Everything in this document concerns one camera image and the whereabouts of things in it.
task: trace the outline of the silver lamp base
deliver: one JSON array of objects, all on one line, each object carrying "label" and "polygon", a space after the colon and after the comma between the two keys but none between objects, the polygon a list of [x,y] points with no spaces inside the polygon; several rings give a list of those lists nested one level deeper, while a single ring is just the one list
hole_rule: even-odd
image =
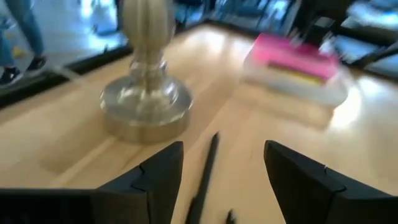
[{"label": "silver lamp base", "polygon": [[104,89],[100,100],[109,132],[141,144],[166,141],[184,132],[192,106],[189,91],[172,77],[165,77],[162,88],[150,93],[132,77],[122,77]]}]

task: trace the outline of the wooden table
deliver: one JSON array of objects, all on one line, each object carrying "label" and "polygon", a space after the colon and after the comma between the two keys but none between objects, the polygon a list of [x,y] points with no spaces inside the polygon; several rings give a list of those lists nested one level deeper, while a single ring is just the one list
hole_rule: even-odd
[{"label": "wooden table", "polygon": [[[202,223],[223,223],[230,208],[240,223],[283,223],[263,161],[273,139],[343,174],[398,194],[398,88],[359,74],[334,113],[241,82],[253,40],[203,25],[167,48],[169,73],[195,102],[185,143],[183,179],[172,223],[183,223],[197,191],[210,139],[221,134]],[[118,141],[102,124],[99,95],[126,74],[124,58],[0,111],[0,186],[95,188],[164,146]]]}]

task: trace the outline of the black sneaker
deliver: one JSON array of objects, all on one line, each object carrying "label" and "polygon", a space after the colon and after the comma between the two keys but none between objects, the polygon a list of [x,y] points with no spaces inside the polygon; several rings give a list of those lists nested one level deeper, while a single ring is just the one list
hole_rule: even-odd
[{"label": "black sneaker", "polygon": [[45,57],[33,58],[29,67],[27,67],[27,71],[28,72],[38,71],[44,67],[46,62],[47,62],[47,59]]},{"label": "black sneaker", "polygon": [[2,76],[0,77],[0,88],[9,87],[23,77],[23,74],[18,68],[5,68]]}]

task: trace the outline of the pink box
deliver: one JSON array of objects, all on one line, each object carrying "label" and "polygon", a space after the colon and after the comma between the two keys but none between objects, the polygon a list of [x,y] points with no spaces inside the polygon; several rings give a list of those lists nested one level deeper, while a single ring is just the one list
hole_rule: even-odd
[{"label": "pink box", "polygon": [[337,74],[337,55],[321,54],[317,47],[310,44],[294,46],[290,41],[288,38],[260,34],[254,42],[252,59],[256,63],[291,68],[325,81]]}]

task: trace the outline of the jeans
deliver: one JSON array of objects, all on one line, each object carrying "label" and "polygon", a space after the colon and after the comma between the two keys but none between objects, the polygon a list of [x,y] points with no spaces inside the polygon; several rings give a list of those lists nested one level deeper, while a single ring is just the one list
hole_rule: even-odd
[{"label": "jeans", "polygon": [[[42,34],[33,15],[31,0],[4,0],[12,16],[16,20],[24,33],[28,44],[36,56],[41,56],[44,51]],[[4,30],[0,29],[0,67],[15,66],[11,47],[4,35]]]}]

